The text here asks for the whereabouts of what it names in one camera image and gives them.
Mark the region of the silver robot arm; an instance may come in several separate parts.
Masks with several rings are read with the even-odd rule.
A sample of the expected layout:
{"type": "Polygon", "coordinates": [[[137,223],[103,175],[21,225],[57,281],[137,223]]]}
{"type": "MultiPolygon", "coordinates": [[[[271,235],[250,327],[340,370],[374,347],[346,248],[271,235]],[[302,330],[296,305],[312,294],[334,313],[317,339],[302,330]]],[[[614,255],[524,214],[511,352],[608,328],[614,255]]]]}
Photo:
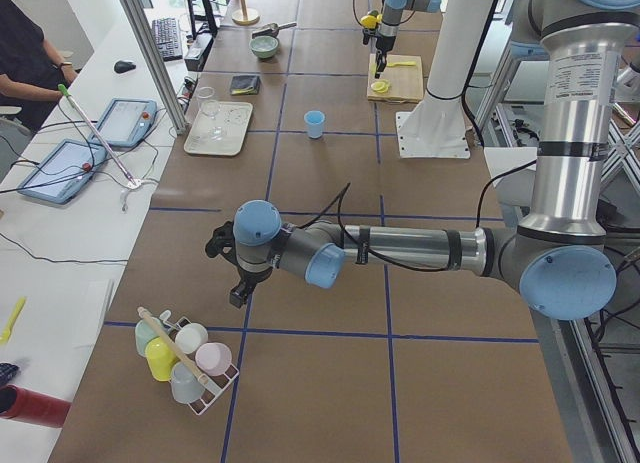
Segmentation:
{"type": "Polygon", "coordinates": [[[387,56],[394,48],[399,27],[405,22],[405,11],[436,13],[442,0],[383,0],[379,12],[371,11],[358,23],[363,32],[363,44],[375,40],[374,78],[379,79],[387,66],[387,56]]]}
{"type": "Polygon", "coordinates": [[[619,59],[639,27],[639,0],[516,0],[513,41],[538,43],[550,64],[530,211],[513,229],[471,232],[284,222],[264,200],[243,204],[205,247],[240,277],[245,304],[276,269],[328,288],[343,264],[387,263],[417,272],[468,270],[501,280],[557,320],[604,308],[617,283],[596,209],[619,59]]]}

